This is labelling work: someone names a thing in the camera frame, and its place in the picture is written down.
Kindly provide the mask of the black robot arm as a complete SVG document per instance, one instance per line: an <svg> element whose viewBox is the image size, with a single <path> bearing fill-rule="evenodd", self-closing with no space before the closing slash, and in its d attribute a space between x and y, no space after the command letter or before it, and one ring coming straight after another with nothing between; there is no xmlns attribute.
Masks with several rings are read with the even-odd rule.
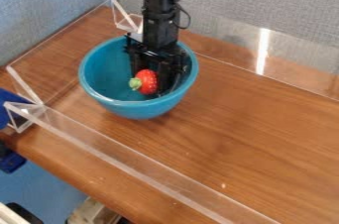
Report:
<svg viewBox="0 0 339 224"><path fill-rule="evenodd" d="M138 41L126 35L125 50L130 56L131 75L153 69L157 76L155 94L173 92L186 72L187 52L178 44L181 13L186 12L181 0L143 0L143 34Z"/></svg>

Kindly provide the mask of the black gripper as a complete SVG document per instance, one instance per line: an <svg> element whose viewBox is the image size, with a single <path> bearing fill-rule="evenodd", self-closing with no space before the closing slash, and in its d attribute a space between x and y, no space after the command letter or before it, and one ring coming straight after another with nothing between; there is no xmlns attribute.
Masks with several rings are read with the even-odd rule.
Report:
<svg viewBox="0 0 339 224"><path fill-rule="evenodd" d="M126 35L126 52L131 62L131 73L146 68L158 69L158 93L173 92L186 73L185 59L187 53L178 45L182 26L181 12L143 16L143 32Z"/></svg>

